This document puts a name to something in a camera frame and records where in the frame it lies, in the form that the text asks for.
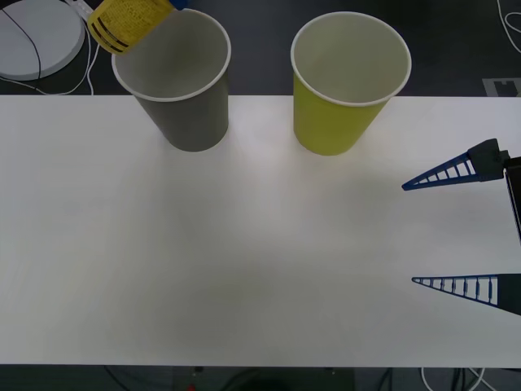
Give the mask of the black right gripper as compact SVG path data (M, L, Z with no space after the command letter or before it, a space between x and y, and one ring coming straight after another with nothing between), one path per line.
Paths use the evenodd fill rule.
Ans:
M489 182L506 174L507 189L519 237L521 237L521 157L510 159L496 138L479 143L465 153L412 178L404 191ZM520 274L412 277L411 281L437 292L460 297L520 316Z

